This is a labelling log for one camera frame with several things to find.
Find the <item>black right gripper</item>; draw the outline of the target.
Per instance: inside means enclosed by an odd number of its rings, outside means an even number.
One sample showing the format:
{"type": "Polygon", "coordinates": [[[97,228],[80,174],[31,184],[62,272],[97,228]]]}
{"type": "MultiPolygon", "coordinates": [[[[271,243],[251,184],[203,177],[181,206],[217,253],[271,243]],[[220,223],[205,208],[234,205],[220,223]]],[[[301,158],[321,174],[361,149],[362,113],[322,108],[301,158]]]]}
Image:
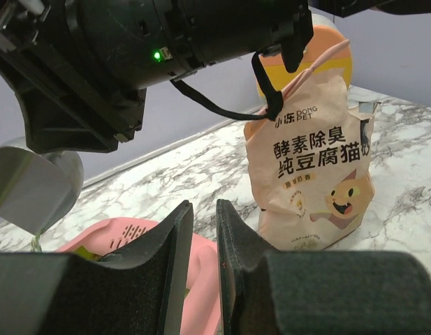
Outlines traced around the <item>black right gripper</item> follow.
{"type": "Polygon", "coordinates": [[[44,1],[39,15],[0,1],[0,76],[24,120],[27,146],[110,153],[142,127],[145,90],[102,69],[78,26],[76,1],[44,1]]]}

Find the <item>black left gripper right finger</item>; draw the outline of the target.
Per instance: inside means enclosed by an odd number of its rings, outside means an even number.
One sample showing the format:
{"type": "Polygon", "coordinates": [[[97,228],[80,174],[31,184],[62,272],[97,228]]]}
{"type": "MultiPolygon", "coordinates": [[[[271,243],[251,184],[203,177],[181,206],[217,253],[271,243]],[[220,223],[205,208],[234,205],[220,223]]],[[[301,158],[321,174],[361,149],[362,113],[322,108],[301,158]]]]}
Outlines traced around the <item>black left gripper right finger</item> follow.
{"type": "Polygon", "coordinates": [[[225,334],[431,334],[431,280],[412,255],[280,251],[216,207],[225,334]]]}

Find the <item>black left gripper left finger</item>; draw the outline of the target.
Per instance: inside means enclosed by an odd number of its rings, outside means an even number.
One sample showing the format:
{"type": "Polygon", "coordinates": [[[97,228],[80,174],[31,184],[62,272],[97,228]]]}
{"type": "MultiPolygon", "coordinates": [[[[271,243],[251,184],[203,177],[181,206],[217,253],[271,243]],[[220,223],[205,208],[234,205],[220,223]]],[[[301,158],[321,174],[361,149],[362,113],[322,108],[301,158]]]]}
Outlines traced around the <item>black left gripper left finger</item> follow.
{"type": "Polygon", "coordinates": [[[0,334],[178,334],[192,234],[183,201],[98,261],[0,253],[0,334]]]}

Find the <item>silver metal litter scoop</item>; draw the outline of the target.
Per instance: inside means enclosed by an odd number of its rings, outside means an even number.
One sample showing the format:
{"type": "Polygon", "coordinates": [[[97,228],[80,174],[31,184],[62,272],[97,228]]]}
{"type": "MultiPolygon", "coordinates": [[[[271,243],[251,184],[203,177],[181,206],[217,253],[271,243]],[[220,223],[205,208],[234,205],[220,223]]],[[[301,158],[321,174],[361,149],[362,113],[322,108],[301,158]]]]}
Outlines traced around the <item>silver metal litter scoop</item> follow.
{"type": "Polygon", "coordinates": [[[23,137],[0,146],[0,218],[41,235],[75,205],[84,182],[75,151],[37,154],[23,137]]]}

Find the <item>peach cat litter bag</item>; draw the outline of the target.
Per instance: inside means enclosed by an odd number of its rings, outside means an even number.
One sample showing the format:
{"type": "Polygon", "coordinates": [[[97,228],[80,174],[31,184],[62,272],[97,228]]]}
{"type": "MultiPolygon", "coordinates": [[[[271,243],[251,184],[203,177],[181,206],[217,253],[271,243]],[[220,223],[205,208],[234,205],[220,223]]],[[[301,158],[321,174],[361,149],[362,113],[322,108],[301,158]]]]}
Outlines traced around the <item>peach cat litter bag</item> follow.
{"type": "Polygon", "coordinates": [[[352,233],[374,197],[370,177],[376,103],[349,100],[341,68],[321,54],[283,89],[274,121],[244,126],[258,233],[282,251],[321,250],[352,233]]]}

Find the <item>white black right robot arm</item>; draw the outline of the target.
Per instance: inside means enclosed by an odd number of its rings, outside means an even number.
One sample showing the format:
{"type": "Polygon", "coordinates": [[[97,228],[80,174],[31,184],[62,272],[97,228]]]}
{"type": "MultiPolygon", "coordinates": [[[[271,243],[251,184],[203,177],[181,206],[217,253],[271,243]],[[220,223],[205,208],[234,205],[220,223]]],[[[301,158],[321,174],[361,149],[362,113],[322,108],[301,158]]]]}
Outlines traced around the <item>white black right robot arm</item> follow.
{"type": "Polygon", "coordinates": [[[220,116],[243,120],[191,88],[198,70],[246,54],[275,119],[282,99],[260,56],[297,70],[312,9],[338,17],[376,8],[431,13],[431,1],[0,1],[0,76],[13,90],[27,146],[109,153],[143,125],[147,88],[169,81],[220,116]]]}

